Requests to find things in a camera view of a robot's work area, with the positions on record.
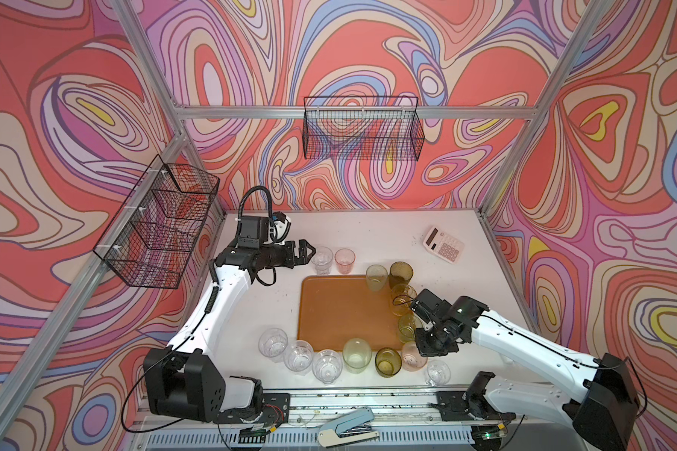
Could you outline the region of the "yellow faceted glass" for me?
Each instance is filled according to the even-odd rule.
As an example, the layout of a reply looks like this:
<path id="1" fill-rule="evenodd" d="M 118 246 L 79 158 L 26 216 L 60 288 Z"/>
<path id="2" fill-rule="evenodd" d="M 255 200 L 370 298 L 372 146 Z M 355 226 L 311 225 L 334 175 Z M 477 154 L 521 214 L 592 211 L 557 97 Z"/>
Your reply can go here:
<path id="1" fill-rule="evenodd" d="M 417 297 L 413 287 L 408 284 L 395 285 L 390 292 L 389 307 L 396 317 L 402 317 L 411 313 L 411 303 Z"/>

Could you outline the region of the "pale green textured glass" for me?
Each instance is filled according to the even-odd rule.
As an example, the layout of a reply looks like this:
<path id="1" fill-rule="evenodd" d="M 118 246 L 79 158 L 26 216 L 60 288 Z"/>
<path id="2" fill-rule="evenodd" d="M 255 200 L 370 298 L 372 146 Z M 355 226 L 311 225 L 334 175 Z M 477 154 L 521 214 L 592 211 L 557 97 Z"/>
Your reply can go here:
<path id="1" fill-rule="evenodd" d="M 374 264 L 366 270 L 366 283 L 370 291 L 381 291 L 387 283 L 389 273 L 383 265 Z"/>

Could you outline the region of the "olive brown textured glass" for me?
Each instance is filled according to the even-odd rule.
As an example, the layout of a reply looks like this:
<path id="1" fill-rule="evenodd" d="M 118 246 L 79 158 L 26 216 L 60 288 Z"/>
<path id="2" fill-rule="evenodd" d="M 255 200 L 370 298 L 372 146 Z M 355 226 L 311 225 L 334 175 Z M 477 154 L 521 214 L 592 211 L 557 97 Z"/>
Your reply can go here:
<path id="1" fill-rule="evenodd" d="M 389 287 L 393 289 L 400 284 L 409 284 L 414 276 L 413 267 L 405 261 L 396 261 L 389 268 Z"/>

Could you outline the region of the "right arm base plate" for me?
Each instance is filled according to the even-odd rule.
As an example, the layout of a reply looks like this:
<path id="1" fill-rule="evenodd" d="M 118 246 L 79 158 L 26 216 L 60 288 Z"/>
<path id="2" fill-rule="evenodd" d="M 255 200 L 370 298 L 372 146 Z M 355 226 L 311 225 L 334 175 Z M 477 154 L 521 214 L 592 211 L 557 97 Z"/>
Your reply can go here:
<path id="1" fill-rule="evenodd" d="M 443 421 L 496 421 L 511 423 L 515 413 L 502 413 L 492 407 L 483 395 L 466 391 L 438 391 L 434 407 Z"/>

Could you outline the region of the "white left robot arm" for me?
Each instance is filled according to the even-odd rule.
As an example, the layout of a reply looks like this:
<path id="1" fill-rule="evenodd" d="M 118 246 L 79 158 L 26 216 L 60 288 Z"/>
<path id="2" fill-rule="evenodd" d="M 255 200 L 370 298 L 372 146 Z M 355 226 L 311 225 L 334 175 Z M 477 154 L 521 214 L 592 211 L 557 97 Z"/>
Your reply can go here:
<path id="1" fill-rule="evenodd" d="M 306 240 L 231 241 L 209 264 L 208 285 L 187 323 L 163 349 L 146 355 L 143 368 L 150 412 L 216 424 L 224 413 L 246 420 L 259 418 L 266 409 L 261 381 L 222 376 L 217 340 L 260 271 L 307 265 L 315 254 L 316 248 Z"/>

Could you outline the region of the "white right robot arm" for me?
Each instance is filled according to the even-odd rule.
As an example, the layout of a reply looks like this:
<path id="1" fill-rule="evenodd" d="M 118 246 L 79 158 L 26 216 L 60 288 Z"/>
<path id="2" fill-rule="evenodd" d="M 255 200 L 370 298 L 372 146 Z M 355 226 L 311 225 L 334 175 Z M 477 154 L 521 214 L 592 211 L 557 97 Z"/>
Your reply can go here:
<path id="1" fill-rule="evenodd" d="M 422 356 L 443 357 L 462 344 L 476 344 L 544 379 L 520 383 L 481 371 L 459 403 L 467 415 L 477 420 L 528 415 L 572 428 L 599 450 L 628 448 L 641 410 L 628 359 L 572 351 L 469 296 L 449 303 L 425 289 L 410 308 L 428 325 L 415 332 Z"/>

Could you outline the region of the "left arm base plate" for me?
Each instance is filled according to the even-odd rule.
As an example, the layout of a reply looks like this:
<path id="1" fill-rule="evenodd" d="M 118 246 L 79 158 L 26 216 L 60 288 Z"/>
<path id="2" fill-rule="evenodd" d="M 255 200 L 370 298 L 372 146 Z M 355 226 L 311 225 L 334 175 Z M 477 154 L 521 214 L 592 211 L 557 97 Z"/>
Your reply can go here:
<path id="1" fill-rule="evenodd" d="M 288 392 L 267 393 L 244 408 L 220 413 L 218 425 L 239 425 L 252 430 L 270 431 L 287 423 L 290 418 L 291 395 Z"/>

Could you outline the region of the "bright green faceted glass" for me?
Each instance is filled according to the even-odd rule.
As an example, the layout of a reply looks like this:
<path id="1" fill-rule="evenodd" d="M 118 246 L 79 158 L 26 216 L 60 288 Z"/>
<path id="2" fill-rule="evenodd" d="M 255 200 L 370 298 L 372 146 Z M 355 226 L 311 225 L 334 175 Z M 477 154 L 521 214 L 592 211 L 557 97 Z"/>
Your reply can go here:
<path id="1" fill-rule="evenodd" d="M 422 320 L 414 313 L 407 313 L 398 320 L 397 336 L 402 343 L 416 340 L 416 330 L 423 329 Z"/>

